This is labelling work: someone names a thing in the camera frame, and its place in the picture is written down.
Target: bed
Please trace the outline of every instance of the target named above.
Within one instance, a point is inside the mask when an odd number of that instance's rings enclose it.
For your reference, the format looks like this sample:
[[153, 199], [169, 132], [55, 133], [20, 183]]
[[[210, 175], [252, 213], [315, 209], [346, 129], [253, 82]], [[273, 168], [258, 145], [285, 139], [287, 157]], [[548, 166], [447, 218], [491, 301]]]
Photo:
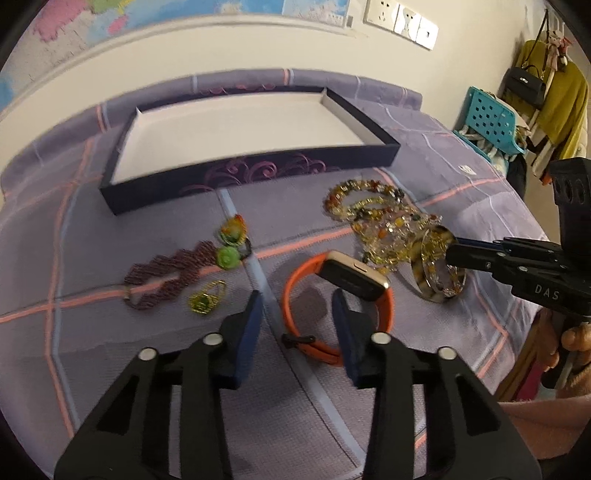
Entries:
[[[98, 184], [124, 123], [136, 106], [236, 85], [325, 86], [385, 128], [402, 147], [389, 168], [333, 171], [233, 185], [114, 216]], [[359, 255], [351, 229], [323, 213], [329, 188], [349, 178], [403, 188], [457, 236], [485, 241], [545, 239], [509, 184], [437, 120], [420, 112], [420, 94], [337, 73], [272, 69], [203, 74], [127, 93], [56, 126], [15, 157], [0, 177], [0, 409], [33, 461], [51, 476], [92, 407], [143, 347], [189, 346], [262, 292], [265, 320], [252, 373], [223, 393], [230, 461], [239, 480], [355, 479], [369, 438], [372, 391], [356, 391], [341, 368], [280, 346], [278, 305], [289, 274], [313, 254]], [[232, 271], [210, 271], [180, 299], [150, 312], [128, 308], [122, 280], [130, 266], [214, 239], [240, 213], [254, 254]], [[511, 369], [537, 306], [517, 299], [490, 274], [469, 273], [462, 295], [445, 304], [417, 296], [408, 271], [390, 275], [393, 334], [435, 351], [449, 345], [494, 391]], [[187, 297], [221, 278], [228, 298], [198, 317]], [[158, 282], [146, 286], [154, 290]], [[336, 343], [333, 287], [306, 281], [293, 311], [302, 331]], [[417, 473], [425, 425], [417, 394]], [[171, 437], [178, 474], [178, 437]]]

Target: purple swirl pattern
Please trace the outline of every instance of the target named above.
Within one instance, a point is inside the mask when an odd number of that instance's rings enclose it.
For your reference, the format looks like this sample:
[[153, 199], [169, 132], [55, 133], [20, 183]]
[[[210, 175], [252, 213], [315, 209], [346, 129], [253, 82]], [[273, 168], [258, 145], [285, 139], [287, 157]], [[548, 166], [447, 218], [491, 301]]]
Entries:
[[232, 92], [228, 92], [228, 90], [232, 90], [232, 89], [236, 89], [236, 90], [244, 90], [246, 92], [250, 92], [250, 93], [257, 93], [257, 92], [269, 92], [270, 90], [274, 90], [275, 89], [275, 85], [273, 85], [272, 83], [264, 83], [263, 85], [243, 85], [243, 84], [237, 84], [235, 87], [213, 87], [207, 90], [200, 90], [198, 91], [199, 95], [202, 95], [204, 97], [209, 97], [209, 96], [219, 96], [219, 95], [231, 95]]
[[327, 167], [322, 160], [314, 160], [302, 153], [293, 155], [281, 168], [268, 160], [248, 157], [233, 158], [222, 165], [211, 167], [203, 176], [203, 183], [183, 187], [179, 194], [211, 192], [216, 189], [245, 185], [258, 181], [292, 177], [295, 175], [315, 175], [327, 171], [338, 171], [338, 167]]

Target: watch face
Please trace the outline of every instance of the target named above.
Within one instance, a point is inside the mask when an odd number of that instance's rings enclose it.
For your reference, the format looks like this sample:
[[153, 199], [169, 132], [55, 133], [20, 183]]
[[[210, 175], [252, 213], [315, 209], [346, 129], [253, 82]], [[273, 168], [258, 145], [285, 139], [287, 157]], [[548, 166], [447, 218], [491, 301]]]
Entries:
[[390, 287], [388, 279], [381, 273], [334, 250], [326, 256], [318, 275], [367, 301], [376, 301]]

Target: gold ring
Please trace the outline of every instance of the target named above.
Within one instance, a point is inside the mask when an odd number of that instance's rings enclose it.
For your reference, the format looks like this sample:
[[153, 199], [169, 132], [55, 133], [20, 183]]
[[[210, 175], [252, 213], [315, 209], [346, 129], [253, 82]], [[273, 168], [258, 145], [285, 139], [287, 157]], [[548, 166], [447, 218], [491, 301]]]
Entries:
[[[216, 289], [215, 293], [210, 293], [211, 290]], [[218, 306], [220, 300], [226, 294], [226, 282], [223, 280], [215, 280], [207, 285], [198, 293], [194, 293], [189, 297], [189, 307], [195, 313], [207, 315], [215, 307]]]
[[[438, 242], [432, 240], [433, 234], [439, 237]], [[466, 284], [465, 268], [447, 266], [453, 288], [443, 287], [438, 281], [435, 272], [435, 261], [444, 260], [447, 247], [456, 242], [453, 233], [441, 225], [429, 226], [425, 231], [417, 235], [414, 240], [410, 249], [411, 266], [414, 279], [423, 298], [426, 300], [443, 303], [462, 292]]]

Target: world map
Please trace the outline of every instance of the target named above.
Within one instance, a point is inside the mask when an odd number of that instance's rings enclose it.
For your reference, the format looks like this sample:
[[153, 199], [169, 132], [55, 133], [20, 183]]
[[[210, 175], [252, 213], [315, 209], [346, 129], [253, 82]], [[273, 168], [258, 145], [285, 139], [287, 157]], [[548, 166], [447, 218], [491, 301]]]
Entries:
[[0, 71], [0, 111], [56, 66], [113, 36], [196, 15], [285, 15], [343, 25], [349, 0], [49, 0]]

